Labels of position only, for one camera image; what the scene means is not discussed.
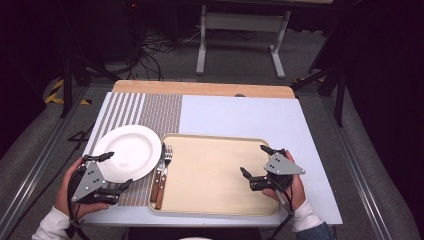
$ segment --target wooden board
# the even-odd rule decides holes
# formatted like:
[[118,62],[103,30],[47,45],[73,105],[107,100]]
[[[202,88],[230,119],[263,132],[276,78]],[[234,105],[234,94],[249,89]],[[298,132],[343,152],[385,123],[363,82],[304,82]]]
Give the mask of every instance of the wooden board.
[[287,86],[265,86],[244,84],[217,84],[193,82],[158,82],[142,80],[120,80],[113,87],[113,92],[181,94],[207,96],[235,96],[264,98],[295,98],[293,90]]

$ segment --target plate rim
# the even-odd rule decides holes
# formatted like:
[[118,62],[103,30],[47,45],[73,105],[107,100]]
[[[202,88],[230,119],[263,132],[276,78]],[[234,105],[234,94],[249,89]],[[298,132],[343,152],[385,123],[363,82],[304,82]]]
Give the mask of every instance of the plate rim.
[[160,155],[161,155],[161,140],[160,140],[159,136],[156,134],[155,131],[153,131],[149,127],[146,127],[146,126],[143,126],[143,125],[134,125],[134,124],[133,125],[121,126],[121,127],[112,129],[108,133],[106,133],[97,142],[96,146],[94,147],[93,156],[97,156],[97,155],[105,153],[105,148],[106,148],[108,142],[111,142],[113,139],[116,139],[119,136],[122,136],[126,133],[136,133],[136,134],[139,133],[140,135],[147,136],[147,139],[149,139],[151,144],[152,144],[152,156],[151,156],[150,160],[148,160],[148,163],[146,164],[147,167],[144,167],[139,171],[126,172],[125,176],[130,175],[126,179],[123,179],[122,177],[120,177],[120,176],[122,176],[122,174],[115,174],[114,176],[110,176],[111,173],[105,174],[104,172],[106,171],[106,168],[108,168],[108,166],[109,166],[109,164],[107,164],[107,160],[105,162],[98,163],[99,169],[102,172],[103,177],[109,182],[124,183],[129,179],[133,179],[133,181],[138,180],[138,179],[146,176],[149,172],[151,172],[152,169],[159,162],[159,158],[160,158]]

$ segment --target white sleeve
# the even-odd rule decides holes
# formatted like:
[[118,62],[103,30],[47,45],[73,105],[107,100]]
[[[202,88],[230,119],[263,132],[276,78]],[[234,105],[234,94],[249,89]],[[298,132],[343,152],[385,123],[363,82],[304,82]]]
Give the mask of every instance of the white sleeve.
[[313,212],[311,203],[306,199],[294,212],[293,232],[300,232],[316,227],[324,221]]
[[63,212],[52,207],[50,212],[40,222],[37,232],[32,235],[33,240],[69,239],[65,229],[69,226],[69,217]]

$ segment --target black cable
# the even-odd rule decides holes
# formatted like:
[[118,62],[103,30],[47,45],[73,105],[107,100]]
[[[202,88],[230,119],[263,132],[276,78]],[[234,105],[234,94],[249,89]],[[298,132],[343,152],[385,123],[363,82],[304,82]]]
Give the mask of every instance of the black cable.
[[290,212],[289,215],[287,215],[286,219],[284,219],[284,221],[277,227],[277,229],[275,229],[274,233],[272,234],[272,236],[270,238],[268,238],[267,240],[274,240],[275,236],[281,231],[281,229],[289,222],[289,220],[291,219],[291,217],[294,214],[293,211],[293,188],[290,186],[290,196],[287,194],[286,190],[284,188],[281,187],[281,185],[276,182],[274,179],[271,178],[271,181],[277,186],[277,190],[279,190],[280,192],[282,192],[284,194],[284,196],[287,198],[287,201],[289,202],[289,208],[290,208]]
[[127,76],[127,78],[126,78],[126,79],[127,79],[127,80],[128,80],[128,79],[130,79],[130,76],[131,76],[131,75],[132,75],[132,69],[130,69],[130,71],[129,71],[129,73],[128,73],[128,76]]
[[[193,30],[192,31],[188,31],[187,33],[183,34],[182,37],[180,37],[178,39],[178,42],[177,43],[174,43],[174,42],[171,42],[171,41],[168,41],[168,40],[162,40],[159,37],[158,40],[153,39],[154,41],[147,41],[146,40],[144,42],[144,44],[142,45],[142,47],[147,48],[149,50],[152,50],[152,52],[150,52],[150,54],[155,54],[155,53],[158,53],[158,52],[169,53],[169,52],[174,51],[178,47],[183,46],[183,45],[191,42],[197,35],[200,34],[200,31],[196,30],[194,36],[190,37],[189,40],[187,40],[185,42],[182,42],[192,32],[193,32]],[[171,45],[171,46],[168,46],[166,49],[161,49],[163,45]]]
[[[74,181],[74,177],[76,175],[72,175],[71,179],[69,180],[69,182],[73,182]],[[87,237],[87,235],[85,235],[85,233],[82,231],[81,229],[81,224],[84,223],[84,220],[82,220],[81,222],[78,221],[78,212],[79,209],[81,207],[81,203],[78,203],[78,208],[77,211],[75,212],[75,216],[74,216],[74,212],[72,209],[72,201],[71,201],[71,197],[72,197],[72,193],[71,193],[71,184],[68,184],[68,189],[66,191],[66,199],[68,202],[68,212],[69,212],[69,222],[70,225],[67,229],[65,229],[66,235],[68,235],[69,238],[73,238],[75,235],[75,232],[78,234],[78,236],[81,237],[81,239],[83,240],[90,240],[89,237]]]
[[148,67],[146,67],[144,64],[143,64],[143,62],[141,62],[140,61],[140,64],[141,64],[141,66],[143,66],[144,67],[144,70],[146,70],[146,75],[147,75],[147,80],[150,80],[150,77],[149,77],[149,70],[151,70],[150,68],[148,68]]
[[[114,71],[109,71],[109,70],[107,70],[108,72],[110,72],[110,73],[112,73],[112,74],[121,74],[121,73],[125,73],[125,72],[128,72],[128,71],[131,71],[135,66],[137,66],[137,64],[138,64],[138,59],[140,59],[140,56],[138,56],[137,58],[135,58],[135,59],[133,59],[132,60],[132,62],[131,62],[131,64],[129,65],[129,66],[126,66],[126,67],[123,67],[123,68],[121,68],[121,69],[118,69],[118,70],[114,70]],[[103,74],[99,74],[99,73],[97,73],[97,72],[93,72],[93,71],[90,71],[90,70],[86,70],[89,74],[90,74],[90,76],[92,76],[92,77],[104,77],[104,75]]]
[[151,69],[151,68],[149,68],[149,67],[145,66],[145,65],[143,64],[143,62],[142,62],[142,61],[140,61],[140,64],[141,64],[144,68],[147,68],[147,69],[149,69],[150,71],[152,71],[152,72],[154,72],[154,73],[158,74],[158,81],[163,81],[163,79],[164,79],[164,78],[163,78],[163,75],[162,75],[162,72],[161,72],[161,69],[160,69],[160,65],[159,65],[159,63],[156,61],[156,59],[155,59],[154,57],[150,56],[149,54],[146,54],[146,59],[148,60],[148,58],[152,59],[152,60],[156,63],[156,66],[157,66],[157,68],[158,68],[158,70],[157,70],[157,71],[155,71],[155,70],[153,70],[153,69]]
[[80,146],[81,146],[81,142],[84,140],[85,136],[87,136],[87,134],[91,131],[91,129],[93,129],[94,124],[90,126],[90,128],[88,129],[87,132],[82,132],[81,134],[81,138],[78,141],[78,144],[74,147],[74,149],[72,150],[71,154],[68,156],[68,158],[66,159],[66,161],[62,164],[62,166],[60,166],[59,171],[56,172],[56,174],[53,176],[53,178],[47,183],[47,185],[41,190],[41,192],[37,195],[37,197],[35,197],[35,199],[31,202],[31,204],[28,206],[28,208],[22,213],[22,215],[18,218],[18,220],[15,222],[15,224],[13,225],[12,229],[10,230],[9,234],[7,235],[6,239],[9,239],[13,232],[16,230],[16,228],[19,226],[19,224],[21,223],[22,219],[24,219],[24,217],[27,215],[27,213],[31,210],[31,208],[35,205],[35,203],[37,203],[37,201],[40,199],[40,197],[44,194],[44,192],[46,192],[46,190],[50,187],[50,185],[54,182],[54,180],[56,180],[57,176],[59,176],[59,174],[62,172],[62,170],[65,168],[66,164],[69,162],[69,160],[72,158],[72,156],[74,155],[74,153],[79,150]]

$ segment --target gray carpet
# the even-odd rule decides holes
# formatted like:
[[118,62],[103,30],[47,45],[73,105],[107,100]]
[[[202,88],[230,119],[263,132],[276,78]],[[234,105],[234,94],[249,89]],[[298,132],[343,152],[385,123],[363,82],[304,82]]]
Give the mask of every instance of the gray carpet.
[[[238,33],[243,37],[251,37],[252,33]],[[268,45],[274,40],[270,34],[256,34],[250,40],[244,40],[239,35],[229,32],[208,32],[208,49],[206,54],[205,74],[195,74],[198,43],[190,42],[169,53],[156,53],[152,56],[158,61],[161,73],[166,80],[197,81],[211,83],[239,83],[263,85],[290,85],[298,77],[306,77],[307,69],[314,60],[325,38],[319,33],[288,31],[283,39],[280,57],[286,72],[286,78],[276,77]],[[152,60],[143,63],[156,70]],[[109,65],[113,70],[121,66]],[[130,78],[157,79],[157,74],[138,65]],[[106,92],[113,83],[104,78],[93,79],[91,87],[84,98],[92,100],[91,105],[78,105],[69,124],[67,124],[57,146],[52,151],[52,157],[38,184],[33,189],[29,202],[54,176],[66,158],[72,152],[76,143],[67,139],[78,131],[87,130],[95,121]],[[315,141],[318,153],[323,162],[334,195],[338,203],[344,224],[337,226],[335,231],[338,239],[390,239],[381,238],[376,233],[370,220],[369,212],[358,192],[357,183],[349,170],[349,164],[343,145],[339,139],[339,131],[347,136],[358,165],[375,197],[384,223],[391,239],[420,239],[412,215],[402,197],[394,187],[376,154],[366,131],[347,94],[343,111],[343,129],[333,124],[333,117],[326,111],[328,101],[316,94],[317,83],[310,84],[297,94]],[[31,170],[40,152],[43,151],[50,134],[60,120],[62,106],[48,104],[47,109],[28,127],[21,137],[10,148],[0,161],[0,212],[8,210],[19,189],[19,184]],[[71,162],[81,155],[84,146],[72,157]],[[11,239],[29,239],[37,229],[39,222],[51,208],[55,191],[60,185],[62,174],[53,182],[49,189],[37,201],[27,216],[19,224]],[[92,239],[121,239],[125,228],[115,227],[85,227],[85,232]],[[270,236],[273,229],[261,229],[263,239]],[[278,239],[294,239],[290,224],[279,234]]]

